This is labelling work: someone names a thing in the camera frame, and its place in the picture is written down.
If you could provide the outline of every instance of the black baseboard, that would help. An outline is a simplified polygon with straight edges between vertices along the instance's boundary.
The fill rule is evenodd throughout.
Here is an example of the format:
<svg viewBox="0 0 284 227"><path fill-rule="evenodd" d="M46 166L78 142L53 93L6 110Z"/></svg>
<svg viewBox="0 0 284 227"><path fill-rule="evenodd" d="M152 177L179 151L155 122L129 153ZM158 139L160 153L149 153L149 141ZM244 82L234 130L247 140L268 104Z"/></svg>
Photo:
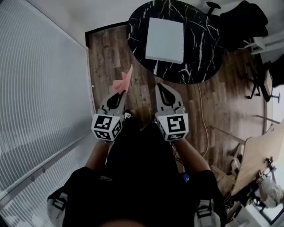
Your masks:
<svg viewBox="0 0 284 227"><path fill-rule="evenodd" d="M109 29L109 28L112 28L112 27L122 26L122 25L127 25L127 21L120 22L120 23L114 23L114 24L111 24L111 25L99 27L97 29L85 32L86 47L90 48L90 42L89 42L89 35L90 34L93 34L93 33L98 32L98 31L106 30L106 29Z"/></svg>

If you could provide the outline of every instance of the round table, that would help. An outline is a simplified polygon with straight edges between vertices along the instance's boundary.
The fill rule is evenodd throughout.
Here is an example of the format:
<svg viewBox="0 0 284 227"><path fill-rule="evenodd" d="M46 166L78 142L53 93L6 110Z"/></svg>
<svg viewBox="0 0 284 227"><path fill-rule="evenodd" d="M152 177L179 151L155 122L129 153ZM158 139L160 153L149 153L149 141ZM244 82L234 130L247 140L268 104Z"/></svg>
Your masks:
<svg viewBox="0 0 284 227"><path fill-rule="evenodd" d="M184 62L145 59L150 17L184 24ZM129 18L126 37L136 59L156 76L180 84L203 82L223 63L223 41L218 29L199 9L177 0L154 0L137 8Z"/></svg>

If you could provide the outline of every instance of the white cord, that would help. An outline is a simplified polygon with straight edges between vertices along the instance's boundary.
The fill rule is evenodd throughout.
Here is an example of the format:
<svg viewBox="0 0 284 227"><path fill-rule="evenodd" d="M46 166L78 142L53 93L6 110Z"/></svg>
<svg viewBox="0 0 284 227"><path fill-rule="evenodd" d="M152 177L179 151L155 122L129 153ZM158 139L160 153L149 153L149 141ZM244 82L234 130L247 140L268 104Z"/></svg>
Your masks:
<svg viewBox="0 0 284 227"><path fill-rule="evenodd" d="M198 89L199 89L199 96L200 96L201 117L202 117L204 129L205 129L205 132L206 132L206 136L207 136L207 148L206 148L205 153L202 155L202 157L204 157L206 155L206 153L208 152L208 149L209 149L209 135L208 135L208 131L207 131L207 128L206 128L206 125L205 125L204 117L203 117L203 106L202 106L201 90L200 90L199 84L197 84L197 86L198 86Z"/></svg>

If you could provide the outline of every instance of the black pants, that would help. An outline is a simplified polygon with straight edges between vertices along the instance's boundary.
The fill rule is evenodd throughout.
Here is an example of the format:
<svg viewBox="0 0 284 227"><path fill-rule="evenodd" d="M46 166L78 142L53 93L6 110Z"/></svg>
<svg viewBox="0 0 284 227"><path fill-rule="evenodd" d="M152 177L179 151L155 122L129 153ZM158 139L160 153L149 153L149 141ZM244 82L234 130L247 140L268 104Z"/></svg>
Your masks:
<svg viewBox="0 0 284 227"><path fill-rule="evenodd" d="M106 175L129 181L180 180L172 146L154 123L143 131L136 118L128 118L110 150Z"/></svg>

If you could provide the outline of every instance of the shoe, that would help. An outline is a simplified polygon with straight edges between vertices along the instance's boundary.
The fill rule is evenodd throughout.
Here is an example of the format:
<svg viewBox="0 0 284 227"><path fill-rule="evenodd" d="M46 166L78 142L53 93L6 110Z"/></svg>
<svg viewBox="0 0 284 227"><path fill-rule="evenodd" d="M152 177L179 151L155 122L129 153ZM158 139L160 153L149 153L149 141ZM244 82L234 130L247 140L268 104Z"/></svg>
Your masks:
<svg viewBox="0 0 284 227"><path fill-rule="evenodd" d="M124 111L124 120L128 119L128 118L132 118L133 114L130 112L130 110L125 110Z"/></svg>

